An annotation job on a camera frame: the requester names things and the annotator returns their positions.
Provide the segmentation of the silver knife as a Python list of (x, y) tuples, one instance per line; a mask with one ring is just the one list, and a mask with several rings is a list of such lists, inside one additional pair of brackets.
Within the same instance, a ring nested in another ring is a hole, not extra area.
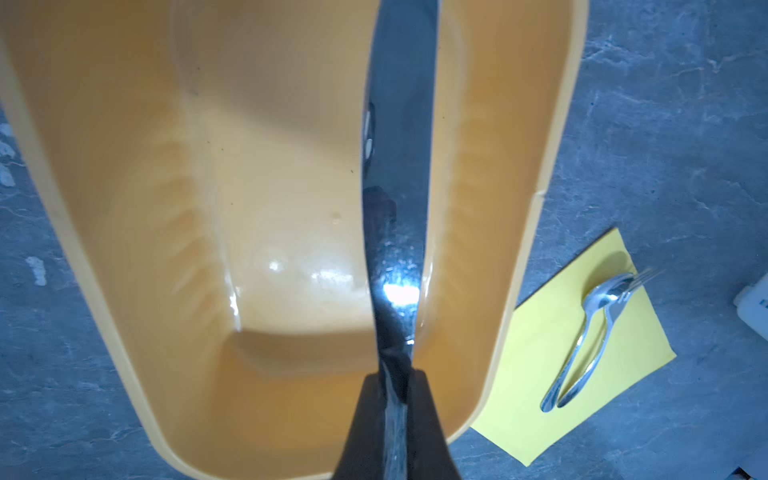
[(425, 265), (438, 1), (383, 1), (362, 129), (365, 260), (385, 398), (382, 478), (406, 478), (406, 394)]

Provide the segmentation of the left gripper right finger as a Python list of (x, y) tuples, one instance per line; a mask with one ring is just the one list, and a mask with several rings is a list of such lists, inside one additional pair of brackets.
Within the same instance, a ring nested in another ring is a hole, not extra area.
[(412, 369), (407, 394), (407, 479), (460, 480), (426, 374)]

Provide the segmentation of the silver fork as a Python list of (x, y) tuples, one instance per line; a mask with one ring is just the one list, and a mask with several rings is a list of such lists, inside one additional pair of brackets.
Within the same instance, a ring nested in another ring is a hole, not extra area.
[(630, 299), (632, 298), (632, 296), (637, 290), (643, 287), (648, 281), (658, 276), (660, 273), (661, 273), (661, 270), (655, 269), (655, 268), (648, 268), (641, 271), (640, 273), (633, 273), (635, 275), (635, 278), (631, 281), (629, 286), (620, 294), (619, 299), (615, 303), (611, 303), (597, 312), (597, 313), (602, 312), (605, 314), (606, 331), (603, 336), (600, 349), (598, 350), (595, 357), (590, 361), (590, 363), (586, 367), (586, 370), (583, 372), (583, 374), (573, 383), (573, 385), (568, 389), (568, 391), (559, 395), (556, 403), (558, 408), (565, 407), (571, 400), (573, 400), (584, 389), (584, 387), (586, 386), (591, 376), (595, 373), (595, 370), (604, 355), (604, 352), (606, 350), (607, 344), (611, 337), (615, 323), (623, 313), (624, 309), (627, 307)]

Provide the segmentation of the yellow paper napkin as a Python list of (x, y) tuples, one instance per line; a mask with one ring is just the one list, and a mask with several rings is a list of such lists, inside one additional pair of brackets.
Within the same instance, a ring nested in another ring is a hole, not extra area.
[(613, 228), (518, 306), (485, 406), (472, 427), (523, 465), (675, 359), (640, 289), (608, 327), (588, 292), (636, 268)]

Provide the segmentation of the white perforated plastic basket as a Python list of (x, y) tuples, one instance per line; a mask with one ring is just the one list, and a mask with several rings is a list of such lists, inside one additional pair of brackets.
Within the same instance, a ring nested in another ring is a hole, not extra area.
[(737, 316), (763, 339), (768, 340), (767, 277), (744, 287), (735, 297)]

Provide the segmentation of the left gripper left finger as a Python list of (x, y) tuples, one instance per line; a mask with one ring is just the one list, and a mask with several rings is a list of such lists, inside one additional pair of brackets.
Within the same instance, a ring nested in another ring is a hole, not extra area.
[(386, 398), (379, 373), (367, 375), (333, 480), (382, 480)]

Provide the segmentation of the silver spoon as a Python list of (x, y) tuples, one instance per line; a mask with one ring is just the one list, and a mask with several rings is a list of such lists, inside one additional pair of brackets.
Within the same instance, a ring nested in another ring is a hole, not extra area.
[(582, 301), (582, 309), (585, 313), (585, 320), (582, 322), (579, 336), (574, 341), (570, 353), (564, 362), (558, 376), (553, 381), (550, 389), (547, 391), (541, 401), (540, 409), (543, 413), (548, 413), (555, 408), (556, 401), (558, 400), (567, 375), (581, 349), (583, 342), (587, 337), (592, 317), (600, 309), (608, 306), (611, 303), (615, 303), (619, 299), (620, 294), (629, 286), (634, 278), (635, 275), (633, 273), (622, 273), (620, 275), (614, 276), (594, 287), (584, 297), (584, 300)]

